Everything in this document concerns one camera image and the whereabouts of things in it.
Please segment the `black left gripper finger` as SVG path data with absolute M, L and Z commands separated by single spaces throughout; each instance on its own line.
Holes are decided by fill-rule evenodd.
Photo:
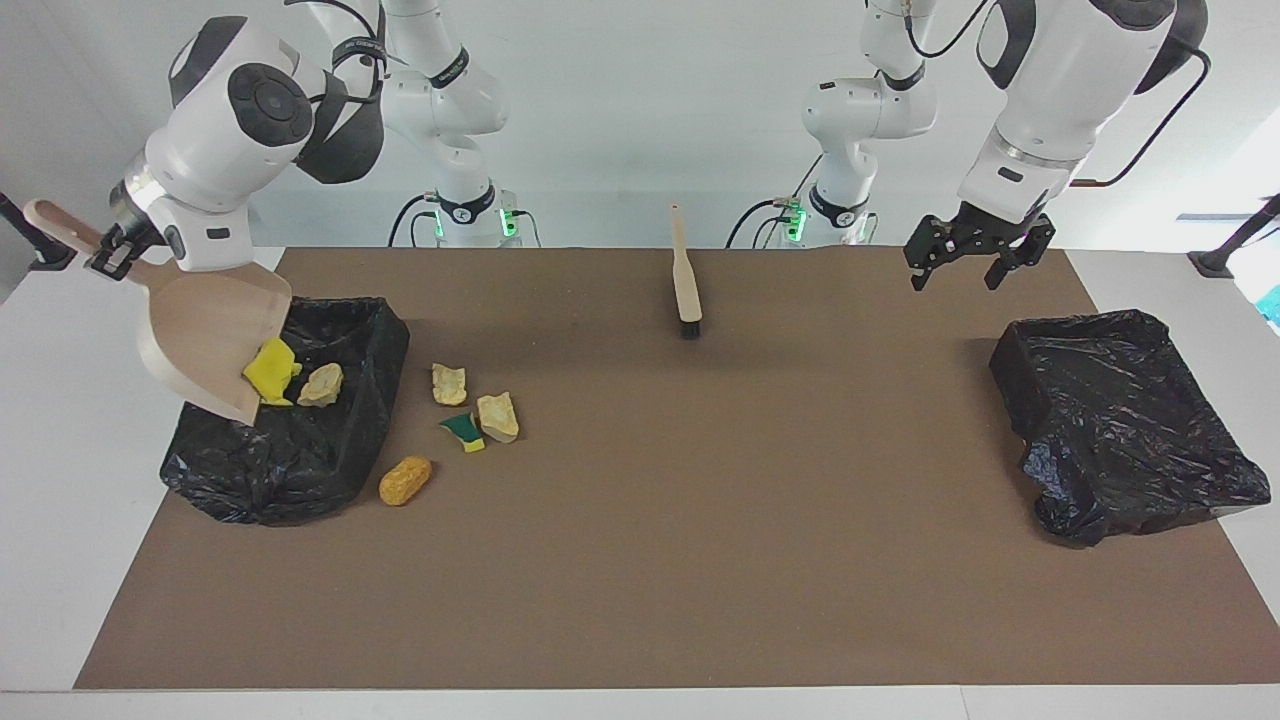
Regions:
M 956 255 L 952 240 L 950 222 L 934 215 L 920 219 L 902 247 L 904 258 L 911 270 L 911 287 L 916 292 L 925 288 L 933 270 L 954 261 Z
M 1021 225 L 1001 229 L 992 236 L 996 259 L 987 272 L 987 288 L 996 291 L 1009 274 L 1036 266 L 1056 234 L 1048 215 L 1038 215 Z

